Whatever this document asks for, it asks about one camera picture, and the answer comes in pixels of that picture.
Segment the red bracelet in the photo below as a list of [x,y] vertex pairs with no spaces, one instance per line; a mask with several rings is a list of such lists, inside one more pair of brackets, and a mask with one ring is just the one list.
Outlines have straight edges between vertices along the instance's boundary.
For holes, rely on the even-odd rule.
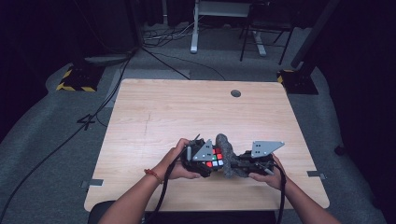
[[154,175],[155,178],[158,179],[158,181],[160,182],[160,184],[163,183],[163,180],[161,180],[160,177],[159,177],[154,171],[152,171],[152,170],[150,170],[150,169],[145,169],[145,173],[146,173],[146,175]]

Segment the hand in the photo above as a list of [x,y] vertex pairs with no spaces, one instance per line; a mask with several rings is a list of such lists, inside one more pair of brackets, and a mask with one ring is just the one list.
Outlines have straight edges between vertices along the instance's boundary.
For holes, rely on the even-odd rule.
[[[283,173],[285,173],[285,170],[283,169],[282,163],[280,163],[279,159],[273,154],[273,158],[276,161],[276,164],[282,169]],[[255,173],[250,173],[248,174],[248,176],[252,179],[255,179],[259,182],[265,182],[267,183],[268,186],[274,188],[274,189],[280,189],[280,180],[281,180],[281,176],[280,176],[280,172],[279,170],[275,167],[274,168],[274,175],[259,175],[259,174],[255,174]]]
[[[169,164],[172,163],[172,161],[180,154],[180,152],[183,150],[183,147],[186,146],[189,143],[189,140],[181,138],[176,147],[172,147],[168,153],[163,157],[163,159],[158,163],[152,170],[163,180],[165,176],[166,169],[168,169]],[[180,163],[180,161],[176,162],[176,165],[172,171],[172,173],[169,176],[169,179],[178,179],[178,178],[188,178],[188,179],[194,179],[200,177],[199,174],[189,172],[186,169],[184,169],[183,165]]]

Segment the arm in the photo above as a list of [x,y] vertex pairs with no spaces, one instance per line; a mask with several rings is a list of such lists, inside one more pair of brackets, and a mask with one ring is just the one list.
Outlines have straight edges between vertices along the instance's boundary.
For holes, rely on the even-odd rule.
[[[152,169],[152,171],[155,172],[161,180],[163,180],[169,164],[188,143],[189,140],[180,139],[177,146],[173,147],[163,157],[160,163]],[[180,162],[177,162],[169,179],[177,179],[180,177],[193,179],[200,176],[196,173],[188,172],[182,167]],[[149,199],[159,185],[160,181],[155,176],[144,175],[135,185],[133,185],[111,205],[99,223],[140,223]]]
[[[276,163],[283,170],[282,164],[280,163],[279,159],[275,155],[273,156]],[[275,169],[275,175],[258,175],[250,173],[249,177],[257,181],[266,182],[269,186],[275,189],[280,189],[280,172],[277,169]],[[308,195],[306,195],[287,176],[285,194],[303,223],[340,223],[335,217],[333,217],[314,200],[312,200]]]

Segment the wire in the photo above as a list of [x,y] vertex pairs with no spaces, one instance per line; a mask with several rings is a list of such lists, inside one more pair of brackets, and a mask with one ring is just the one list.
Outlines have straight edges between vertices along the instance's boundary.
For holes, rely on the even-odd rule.
[[158,214],[158,211],[163,204],[163,198],[165,197],[166,189],[168,188],[169,176],[171,175],[173,169],[175,168],[176,162],[178,162],[178,159],[184,153],[184,151],[186,151],[186,147],[183,147],[183,150],[181,150],[181,152],[175,157],[175,159],[169,164],[168,168],[166,169],[165,177],[163,178],[163,191],[161,192],[160,200],[158,201],[157,206],[149,216],[148,220],[145,220],[145,224],[150,223],[150,221],[152,221],[152,219],[154,219],[154,217]]
[[158,55],[162,55],[162,56],[164,56],[164,57],[168,57],[168,58],[174,58],[174,59],[178,59],[178,60],[181,60],[181,61],[183,61],[183,62],[187,62],[187,63],[195,63],[195,64],[198,64],[198,65],[201,65],[201,66],[203,66],[203,67],[206,67],[206,68],[209,68],[209,69],[212,69],[213,71],[215,71],[217,74],[219,74],[219,76],[221,76],[222,77],[222,79],[225,81],[226,79],[225,79],[225,77],[218,71],[218,70],[216,70],[216,69],[214,69],[213,67],[210,67],[210,66],[207,66],[207,65],[204,65],[204,64],[201,64],[201,63],[196,63],[196,62],[193,62],[193,61],[189,61],[189,60],[185,60],[185,59],[181,59],[181,58],[178,58],[178,57],[174,57],[174,56],[169,56],[169,55],[166,55],[166,54],[162,54],[162,53],[156,53],[156,52],[151,52],[152,54],[158,54]]
[[107,127],[107,125],[105,125],[104,123],[102,123],[102,121],[100,121],[99,120],[99,117],[98,117],[98,115],[96,114],[96,120],[100,123],[100,124],[102,124],[102,126],[105,126],[105,127]]
[[277,215],[277,221],[276,221],[276,224],[280,224],[280,222],[282,221],[282,217],[283,217],[283,210],[285,208],[286,176],[285,176],[285,173],[283,172],[282,168],[280,168],[279,165],[274,164],[274,166],[280,172],[280,206],[279,206],[279,214]]
[[[170,34],[167,34],[167,35],[166,35],[166,32],[167,32],[169,29],[165,30],[165,31],[163,32],[162,35],[149,36],[149,37],[145,38],[145,42],[144,42],[143,46],[146,47],[146,48],[158,48],[158,47],[163,47],[163,46],[165,46],[166,44],[168,44],[169,42],[171,42],[172,40],[179,40],[179,39],[181,39],[181,38],[183,38],[183,37],[185,37],[185,36],[187,36],[187,35],[192,35],[192,33],[187,33],[187,34],[184,34],[184,35],[183,35],[183,33],[184,33],[185,31],[187,31],[189,28],[191,28],[194,24],[195,24],[195,22],[192,22],[192,23],[189,24],[187,27],[182,28],[182,31],[178,32],[178,34],[176,34],[176,31],[175,31],[175,28],[174,28],[174,29],[173,29],[173,32],[171,32]],[[155,39],[158,39],[156,44],[146,43],[147,40],[155,40]]]
[[92,28],[90,22],[88,21],[87,17],[85,16],[84,12],[82,11],[81,7],[80,7],[79,4],[76,2],[76,0],[73,0],[73,2],[74,2],[74,4],[76,5],[76,7],[77,7],[79,13],[81,14],[82,18],[84,19],[84,21],[87,23],[88,27],[90,28],[92,34],[95,36],[96,40],[97,40],[105,49],[108,49],[108,50],[110,50],[111,52],[114,52],[114,53],[125,53],[125,52],[121,52],[121,51],[116,51],[116,50],[114,50],[114,49],[116,49],[116,48],[111,48],[111,47],[107,46],[107,45],[102,41],[102,39],[96,34],[96,32],[93,30],[93,28]]
[[110,101],[110,99],[112,98],[112,96],[114,95],[114,93],[116,92],[116,89],[119,87],[120,85],[120,81],[122,80],[123,77],[123,73],[125,72],[125,68],[128,65],[129,61],[131,61],[131,59],[133,58],[135,54],[135,51],[132,52],[132,54],[129,56],[128,61],[124,64],[123,69],[122,69],[122,73],[120,74],[120,79],[117,82],[116,87],[114,88],[113,92],[111,92],[111,94],[102,102],[102,104],[99,106],[99,108],[96,110],[96,112],[88,118],[88,120],[82,124],[74,133],[72,133],[66,140],[64,140],[58,147],[56,147],[54,150],[51,151],[51,153],[45,157],[41,162],[39,162],[30,172],[29,174],[27,174],[23,180],[18,184],[18,186],[12,191],[12,193],[10,194],[10,196],[8,197],[8,200],[6,202],[6,205],[3,208],[2,214],[0,216],[0,223],[3,222],[4,216],[6,215],[6,211],[8,209],[9,204],[11,203],[12,199],[14,198],[15,194],[18,192],[18,190],[21,188],[21,186],[23,185],[23,183],[26,181],[27,178],[29,178],[30,175],[32,175],[32,173],[37,170],[47,159],[49,159],[53,154],[55,154],[57,151],[59,151],[59,149],[61,149],[66,143],[68,143],[74,136],[76,136],[76,134],[79,133],[79,131],[81,131],[85,125],[87,125],[94,117],[96,117],[96,115],[106,106],[106,104]]
[[189,77],[187,77],[186,75],[182,74],[181,72],[177,71],[176,68],[172,67],[171,65],[165,63],[163,60],[159,59],[157,56],[155,56],[153,53],[151,53],[150,51],[146,50],[145,48],[141,48],[143,51],[147,52],[149,55],[151,55],[152,57],[154,57],[155,59],[157,59],[160,63],[163,63],[165,66],[171,68],[172,70],[174,70],[175,72],[181,74],[184,78],[186,78],[187,80],[191,80]]

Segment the wooden table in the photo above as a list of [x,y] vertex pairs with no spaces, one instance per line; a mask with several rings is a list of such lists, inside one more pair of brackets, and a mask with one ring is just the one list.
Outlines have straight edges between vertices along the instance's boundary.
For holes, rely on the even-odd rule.
[[[231,96],[232,90],[241,92]],[[316,171],[288,97],[279,83],[125,79],[109,122],[85,202],[90,211],[100,202],[117,200],[154,167],[179,138],[198,133],[215,141],[227,135],[234,152],[251,150],[255,140],[283,141],[276,151],[287,175],[323,207],[329,200]],[[152,211],[162,188],[148,202]],[[223,177],[169,181],[161,211],[276,210],[280,192],[250,178]],[[285,208],[292,208],[286,202]]]

